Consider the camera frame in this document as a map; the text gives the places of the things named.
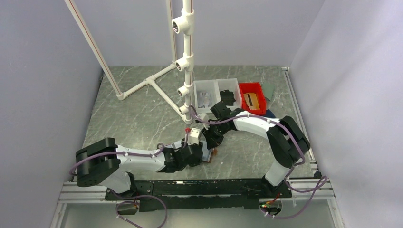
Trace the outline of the brown leather card holder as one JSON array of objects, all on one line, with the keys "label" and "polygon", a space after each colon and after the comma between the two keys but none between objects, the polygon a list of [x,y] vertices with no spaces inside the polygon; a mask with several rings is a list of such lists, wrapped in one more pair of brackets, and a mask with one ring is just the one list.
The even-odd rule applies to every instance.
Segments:
[{"label": "brown leather card holder", "polygon": [[206,141],[201,141],[201,145],[202,145],[202,161],[206,163],[211,163],[213,157],[217,154],[217,150],[215,148],[208,149]]}]

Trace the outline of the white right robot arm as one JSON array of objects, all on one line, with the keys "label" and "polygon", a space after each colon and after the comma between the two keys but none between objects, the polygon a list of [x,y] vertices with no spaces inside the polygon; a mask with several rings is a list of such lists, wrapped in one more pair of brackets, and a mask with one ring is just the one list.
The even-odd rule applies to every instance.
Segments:
[{"label": "white right robot arm", "polygon": [[292,117],[267,118],[241,108],[231,110],[223,102],[214,105],[211,112],[214,120],[193,114],[205,125],[202,133],[209,149],[218,147],[229,131],[248,132],[268,140],[275,160],[262,177],[262,192],[267,197],[279,193],[293,169],[306,162],[305,154],[311,145]]}]

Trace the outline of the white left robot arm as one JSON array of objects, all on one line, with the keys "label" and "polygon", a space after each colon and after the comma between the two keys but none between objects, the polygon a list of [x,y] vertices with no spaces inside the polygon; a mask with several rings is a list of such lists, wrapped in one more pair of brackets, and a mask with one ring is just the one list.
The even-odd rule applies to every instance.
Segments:
[{"label": "white left robot arm", "polygon": [[129,200],[137,191],[135,171],[175,173],[200,165],[210,154],[205,141],[186,145],[181,140],[160,144],[156,150],[138,150],[108,137],[77,151],[69,173],[76,176],[79,187],[101,185]]}]

